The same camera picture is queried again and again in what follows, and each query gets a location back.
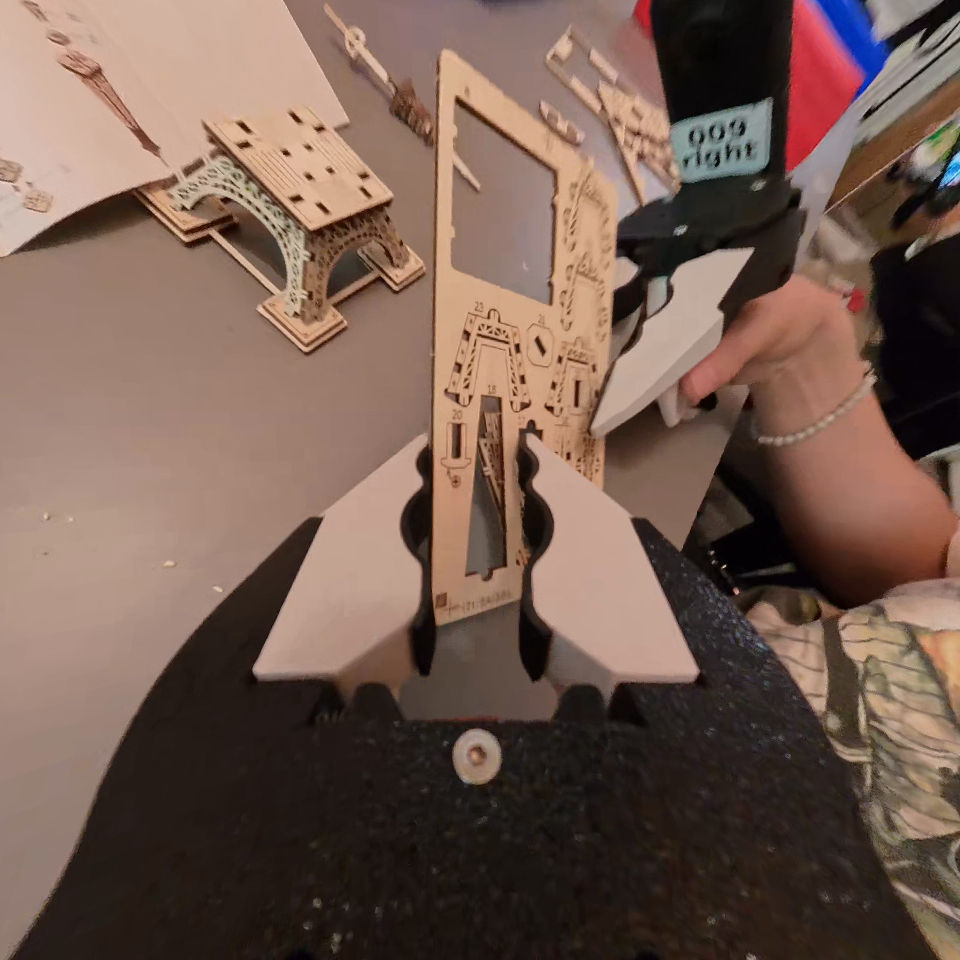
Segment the grey desk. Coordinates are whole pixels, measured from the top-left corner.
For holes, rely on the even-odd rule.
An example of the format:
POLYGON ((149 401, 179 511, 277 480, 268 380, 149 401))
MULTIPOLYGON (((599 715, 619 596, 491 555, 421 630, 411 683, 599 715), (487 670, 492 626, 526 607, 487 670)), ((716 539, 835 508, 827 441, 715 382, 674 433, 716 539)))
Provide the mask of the grey desk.
MULTIPOLYGON (((531 112, 544 99, 575 118, 632 207, 606 129, 544 63, 573 24, 662 100, 632 2, 330 3, 421 95, 449 48, 531 112)), ((132 198, 2 259, 2 958, 186 640, 304 520, 428 426, 433 156, 354 74, 323 2, 286 4, 428 276, 401 294, 366 289, 348 330, 305 355, 258 316, 265 291, 219 246, 184 246, 132 198)), ((620 427, 610 495, 681 546, 738 402, 728 391, 674 429, 656 408, 620 427)))

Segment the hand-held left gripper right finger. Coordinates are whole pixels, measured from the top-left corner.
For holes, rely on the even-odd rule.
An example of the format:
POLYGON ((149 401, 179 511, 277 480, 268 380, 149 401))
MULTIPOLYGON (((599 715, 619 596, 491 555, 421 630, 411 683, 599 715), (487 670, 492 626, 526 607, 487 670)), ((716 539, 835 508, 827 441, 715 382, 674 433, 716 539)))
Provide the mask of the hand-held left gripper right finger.
POLYGON ((604 701, 627 684, 692 684, 690 651, 630 513, 534 431, 516 450, 523 495, 518 643, 533 682, 589 686, 604 701))

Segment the loose wooden tower pieces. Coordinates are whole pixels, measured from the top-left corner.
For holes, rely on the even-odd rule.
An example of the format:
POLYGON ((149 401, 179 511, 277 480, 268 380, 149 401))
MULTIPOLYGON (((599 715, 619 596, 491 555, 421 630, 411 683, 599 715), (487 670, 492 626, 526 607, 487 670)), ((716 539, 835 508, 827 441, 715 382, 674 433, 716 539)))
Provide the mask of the loose wooden tower pieces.
POLYGON ((666 112, 622 77, 582 30, 567 26, 544 64, 606 126, 640 206, 677 192, 680 177, 666 112))

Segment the person's right hand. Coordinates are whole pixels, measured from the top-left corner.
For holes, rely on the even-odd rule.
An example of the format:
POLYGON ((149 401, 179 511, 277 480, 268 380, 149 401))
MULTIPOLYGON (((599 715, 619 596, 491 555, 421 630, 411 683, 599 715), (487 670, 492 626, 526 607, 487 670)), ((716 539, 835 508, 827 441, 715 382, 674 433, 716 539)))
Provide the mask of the person's right hand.
POLYGON ((755 434, 780 438, 810 435, 837 419, 869 381, 839 296, 796 275, 746 303, 678 390, 696 405, 722 387, 745 386, 755 434))

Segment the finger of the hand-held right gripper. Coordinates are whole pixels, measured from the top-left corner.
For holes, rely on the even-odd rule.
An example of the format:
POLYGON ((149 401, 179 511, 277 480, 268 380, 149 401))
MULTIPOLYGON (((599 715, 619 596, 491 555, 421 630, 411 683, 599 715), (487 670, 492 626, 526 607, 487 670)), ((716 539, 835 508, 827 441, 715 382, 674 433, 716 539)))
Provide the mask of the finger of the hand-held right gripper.
POLYGON ((673 271, 665 306, 645 320, 639 338, 608 372, 590 424, 593 437, 641 413, 715 350, 723 332, 721 302, 753 251, 720 248, 673 271))
POLYGON ((669 296, 667 277, 647 277, 628 258, 618 258, 608 355, 620 356, 630 350, 640 340, 647 321, 664 308, 669 296))

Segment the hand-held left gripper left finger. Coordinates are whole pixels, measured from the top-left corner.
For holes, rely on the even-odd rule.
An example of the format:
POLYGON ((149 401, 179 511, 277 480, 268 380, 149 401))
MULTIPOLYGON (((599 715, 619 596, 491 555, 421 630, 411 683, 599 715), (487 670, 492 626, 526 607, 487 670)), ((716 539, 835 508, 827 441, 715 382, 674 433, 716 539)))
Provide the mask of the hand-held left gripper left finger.
POLYGON ((254 663, 259 682, 321 680, 349 700, 368 683, 398 692, 429 676, 430 476, 421 434, 324 512, 254 663))

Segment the black bag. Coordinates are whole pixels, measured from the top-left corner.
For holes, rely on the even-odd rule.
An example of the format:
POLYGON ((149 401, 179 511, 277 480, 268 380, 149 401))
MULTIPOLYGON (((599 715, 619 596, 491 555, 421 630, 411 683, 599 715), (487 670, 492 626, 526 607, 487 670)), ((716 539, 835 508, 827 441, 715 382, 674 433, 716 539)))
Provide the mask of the black bag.
POLYGON ((745 522, 734 521, 730 510, 709 495, 698 509, 681 552, 715 587, 728 596, 767 587, 815 587, 809 570, 787 541, 763 478, 756 478, 730 454, 725 454, 707 490, 726 495, 728 502, 747 515, 745 522), (711 502, 724 523, 722 534, 711 534, 706 529, 711 502))

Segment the wooden spire piece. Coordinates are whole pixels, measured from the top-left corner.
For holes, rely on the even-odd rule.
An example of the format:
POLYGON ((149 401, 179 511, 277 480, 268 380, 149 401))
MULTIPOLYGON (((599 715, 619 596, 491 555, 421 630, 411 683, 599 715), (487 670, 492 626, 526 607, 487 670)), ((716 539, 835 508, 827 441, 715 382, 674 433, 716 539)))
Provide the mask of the wooden spire piece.
POLYGON ((348 25, 329 3, 323 3, 323 12, 339 31, 344 53, 355 67, 363 71, 389 99, 390 115, 407 127, 426 146, 434 147, 436 130, 434 118, 417 93, 409 78, 396 80, 371 52, 364 30, 348 25))

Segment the wooden tower base model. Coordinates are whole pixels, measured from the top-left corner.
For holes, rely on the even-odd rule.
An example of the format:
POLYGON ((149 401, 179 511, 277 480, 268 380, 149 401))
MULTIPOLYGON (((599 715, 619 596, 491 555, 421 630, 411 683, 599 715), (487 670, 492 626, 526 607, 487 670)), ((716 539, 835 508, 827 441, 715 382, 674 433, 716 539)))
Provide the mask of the wooden tower base model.
POLYGON ((425 275, 392 221, 393 192, 312 109, 201 125, 202 159, 135 195, 183 244, 212 240, 253 277, 269 293, 258 314, 303 354, 347 328, 338 305, 370 283, 401 293, 425 275), (277 246, 282 286, 224 236, 235 210, 277 246))

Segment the person's printed shirt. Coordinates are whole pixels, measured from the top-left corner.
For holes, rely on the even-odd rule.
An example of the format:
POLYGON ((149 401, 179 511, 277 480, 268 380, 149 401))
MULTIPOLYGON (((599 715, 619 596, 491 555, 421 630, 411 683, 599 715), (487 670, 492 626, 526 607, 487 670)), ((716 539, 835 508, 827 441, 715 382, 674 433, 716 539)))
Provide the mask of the person's printed shirt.
POLYGON ((781 585, 735 601, 846 763, 884 872, 947 959, 959 957, 958 538, 939 579, 865 605, 781 585))

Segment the paper instruction sheet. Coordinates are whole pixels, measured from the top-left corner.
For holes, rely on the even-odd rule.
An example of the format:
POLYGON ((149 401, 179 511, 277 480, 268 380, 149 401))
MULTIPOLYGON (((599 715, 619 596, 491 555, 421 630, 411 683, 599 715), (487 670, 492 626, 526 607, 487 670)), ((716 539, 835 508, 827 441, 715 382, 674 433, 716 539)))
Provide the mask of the paper instruction sheet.
POLYGON ((280 1, 1 3, 1 248, 170 179, 202 123, 304 104, 350 122, 280 1))

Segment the wooden puzzle sheet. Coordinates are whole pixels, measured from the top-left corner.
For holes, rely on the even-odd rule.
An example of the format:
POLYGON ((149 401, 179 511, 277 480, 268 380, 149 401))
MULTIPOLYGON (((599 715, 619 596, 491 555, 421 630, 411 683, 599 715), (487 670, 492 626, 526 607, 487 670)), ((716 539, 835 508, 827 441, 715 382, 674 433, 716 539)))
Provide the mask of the wooden puzzle sheet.
POLYGON ((610 363, 617 191, 456 52, 439 53, 437 81, 430 595, 443 625, 520 599, 529 557, 517 469, 524 428, 604 486, 605 441, 591 421, 610 363), (452 263, 458 106, 551 173, 546 303, 452 263))

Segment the person's right forearm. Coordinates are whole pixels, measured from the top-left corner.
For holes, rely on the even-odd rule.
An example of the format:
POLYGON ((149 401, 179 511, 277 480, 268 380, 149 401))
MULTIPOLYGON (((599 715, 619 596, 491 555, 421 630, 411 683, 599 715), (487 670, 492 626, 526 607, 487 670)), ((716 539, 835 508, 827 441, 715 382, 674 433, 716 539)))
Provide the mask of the person's right forearm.
POLYGON ((946 575, 958 516, 897 442, 871 380, 811 434, 763 438, 777 518, 831 599, 858 606, 946 575))

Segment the blue container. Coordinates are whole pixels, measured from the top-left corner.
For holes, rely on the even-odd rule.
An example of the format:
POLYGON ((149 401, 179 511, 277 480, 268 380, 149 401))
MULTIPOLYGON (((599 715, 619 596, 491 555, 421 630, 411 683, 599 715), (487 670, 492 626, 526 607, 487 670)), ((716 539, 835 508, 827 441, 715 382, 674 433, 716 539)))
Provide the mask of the blue container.
POLYGON ((874 36, 866 2, 816 1, 847 53, 863 73, 861 88, 877 78, 890 56, 889 44, 874 36))

